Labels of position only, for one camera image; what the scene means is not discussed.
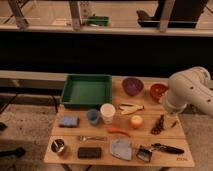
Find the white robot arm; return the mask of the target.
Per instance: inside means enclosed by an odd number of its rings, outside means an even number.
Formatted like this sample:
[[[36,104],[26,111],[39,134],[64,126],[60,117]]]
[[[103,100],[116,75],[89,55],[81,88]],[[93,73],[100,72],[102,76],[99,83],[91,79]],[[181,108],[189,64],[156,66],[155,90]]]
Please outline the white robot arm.
[[[193,67],[172,74],[168,90],[162,97],[162,105],[170,114],[179,114],[188,104],[213,118],[213,91],[207,85],[210,73],[204,67]]]

